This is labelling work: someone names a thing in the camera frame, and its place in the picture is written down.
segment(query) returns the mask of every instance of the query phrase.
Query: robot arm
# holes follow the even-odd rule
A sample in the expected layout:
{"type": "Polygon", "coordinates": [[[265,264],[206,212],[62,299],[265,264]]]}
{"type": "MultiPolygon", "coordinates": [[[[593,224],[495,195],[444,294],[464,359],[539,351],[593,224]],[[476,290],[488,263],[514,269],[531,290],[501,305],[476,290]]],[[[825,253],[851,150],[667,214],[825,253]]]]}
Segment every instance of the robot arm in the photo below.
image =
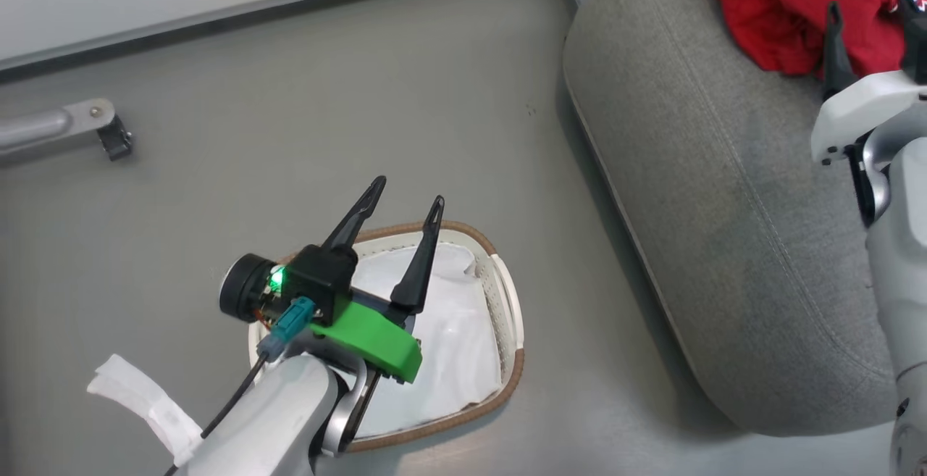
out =
{"type": "MultiPolygon", "coordinates": [[[[908,9],[907,52],[916,53],[920,41],[910,36],[918,30],[913,23],[927,27],[927,22],[911,12],[907,0],[901,1],[908,9]]],[[[831,45],[826,52],[831,56],[835,47],[842,50],[834,39],[839,40],[839,34],[828,36],[831,45]]],[[[829,74],[847,75],[847,69],[835,69],[835,61],[848,61],[845,54],[840,56],[825,58],[825,82],[829,74]]],[[[868,229],[878,323],[897,381],[890,464],[892,474],[906,476],[927,473],[927,125],[907,115],[927,107],[927,73],[918,69],[927,62],[917,64],[916,57],[906,54],[904,70],[851,84],[843,80],[848,86],[825,97],[811,136],[816,162],[850,160],[860,215],[868,229]]]]}
{"type": "Polygon", "coordinates": [[[312,457],[347,450],[380,378],[415,380],[421,346],[411,328],[424,310],[444,198],[435,199],[413,261],[383,300],[351,287],[358,262],[351,247],[385,181],[371,183],[321,246],[305,247],[288,264],[248,254],[229,268],[219,308],[267,325],[259,358],[282,360],[241,400],[232,398],[177,474],[311,476],[312,457]],[[354,374],[353,387],[330,367],[354,374]]]}

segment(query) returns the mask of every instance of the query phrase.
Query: black bracket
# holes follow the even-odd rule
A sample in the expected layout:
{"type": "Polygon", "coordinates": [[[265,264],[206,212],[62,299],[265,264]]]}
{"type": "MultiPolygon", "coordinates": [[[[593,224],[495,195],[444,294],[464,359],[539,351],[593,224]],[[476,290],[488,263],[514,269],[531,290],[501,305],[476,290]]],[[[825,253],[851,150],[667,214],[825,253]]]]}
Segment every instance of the black bracket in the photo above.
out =
{"type": "Polygon", "coordinates": [[[901,70],[914,83],[927,84],[927,14],[918,9],[914,0],[898,0],[898,9],[905,31],[905,54],[901,58],[901,70]]]}
{"type": "Polygon", "coordinates": [[[119,116],[113,116],[107,126],[96,129],[96,136],[100,138],[110,162],[132,155],[132,133],[126,132],[119,116]]]}
{"type": "Polygon", "coordinates": [[[415,249],[415,255],[390,294],[390,311],[387,318],[404,322],[410,314],[420,314],[424,310],[424,299],[428,294],[428,279],[431,278],[431,265],[435,261],[437,238],[444,216],[444,198],[437,196],[428,209],[428,216],[421,225],[421,241],[415,249]]]}
{"type": "Polygon", "coordinates": [[[844,16],[837,1],[831,1],[827,8],[827,30],[824,33],[824,101],[859,79],[853,72],[847,46],[844,45],[844,16]]]}
{"type": "Polygon", "coordinates": [[[866,135],[857,139],[853,145],[845,147],[844,153],[847,154],[847,161],[850,163],[850,175],[853,177],[853,188],[857,192],[857,206],[860,207],[860,218],[863,225],[869,228],[872,222],[875,222],[875,196],[872,195],[872,185],[866,173],[866,166],[863,162],[863,147],[866,146],[868,136],[866,135]]]}
{"type": "Polygon", "coordinates": [[[357,268],[357,254],[351,247],[361,226],[377,208],[380,194],[387,185],[383,175],[374,179],[361,198],[354,203],[324,244],[308,245],[287,265],[280,298],[284,304],[298,297],[309,297],[315,303],[316,322],[325,327],[335,320],[335,302],[350,301],[351,278],[357,268]]]}

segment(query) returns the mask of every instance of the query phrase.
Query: green led light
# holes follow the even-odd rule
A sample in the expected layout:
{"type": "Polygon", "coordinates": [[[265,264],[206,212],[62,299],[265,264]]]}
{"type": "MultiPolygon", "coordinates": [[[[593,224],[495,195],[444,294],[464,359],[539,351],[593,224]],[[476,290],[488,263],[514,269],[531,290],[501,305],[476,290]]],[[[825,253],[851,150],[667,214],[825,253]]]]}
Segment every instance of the green led light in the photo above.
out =
{"type": "Polygon", "coordinates": [[[269,284],[274,291],[280,291],[280,288],[284,285],[284,268],[280,268],[271,274],[269,284]]]}

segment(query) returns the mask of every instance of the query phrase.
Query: black cable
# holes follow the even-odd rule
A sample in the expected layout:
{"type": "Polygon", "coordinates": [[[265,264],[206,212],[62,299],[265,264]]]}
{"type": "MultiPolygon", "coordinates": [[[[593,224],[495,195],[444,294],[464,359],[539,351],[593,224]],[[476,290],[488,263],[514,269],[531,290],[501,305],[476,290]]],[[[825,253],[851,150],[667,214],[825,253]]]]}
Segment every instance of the black cable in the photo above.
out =
{"type": "MultiPolygon", "coordinates": [[[[219,413],[216,414],[216,417],[212,419],[208,426],[206,426],[206,429],[204,429],[202,433],[199,433],[200,438],[209,436],[209,433],[212,433],[212,430],[214,430],[215,427],[219,425],[222,419],[225,418],[225,415],[229,414],[229,411],[232,410],[232,407],[235,407],[235,404],[241,400],[241,397],[244,396],[245,391],[251,387],[251,383],[254,381],[254,377],[258,376],[258,371],[264,367],[264,364],[267,362],[267,357],[268,353],[262,353],[261,356],[258,357],[258,361],[254,363],[254,367],[251,368],[251,371],[248,371],[248,376],[245,377],[245,380],[242,380],[241,385],[239,385],[238,389],[235,390],[235,394],[232,395],[232,398],[230,398],[229,401],[225,403],[225,406],[222,407],[222,410],[219,411],[219,413]]],[[[177,472],[177,466],[172,465],[171,469],[168,469],[168,472],[164,473],[164,476],[173,476],[173,473],[175,472],[177,472]]]]}

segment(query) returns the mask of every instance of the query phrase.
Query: gray floor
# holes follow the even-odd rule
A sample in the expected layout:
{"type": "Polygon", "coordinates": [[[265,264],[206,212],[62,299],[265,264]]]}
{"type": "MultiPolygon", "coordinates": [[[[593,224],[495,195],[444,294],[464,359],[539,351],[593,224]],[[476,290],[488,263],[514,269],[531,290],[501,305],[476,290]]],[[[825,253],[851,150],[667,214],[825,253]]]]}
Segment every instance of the gray floor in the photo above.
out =
{"type": "Polygon", "coordinates": [[[500,412],[320,475],[886,472],[888,427],[758,437],[698,390],[563,103],[569,1],[324,5],[0,85],[0,116],[109,97],[138,141],[0,169],[0,473],[164,472],[141,419],[84,393],[93,368],[119,353],[211,419],[246,372],[222,273],[318,241],[378,173],[371,226],[440,193],[492,239],[527,365],[500,412]]]}

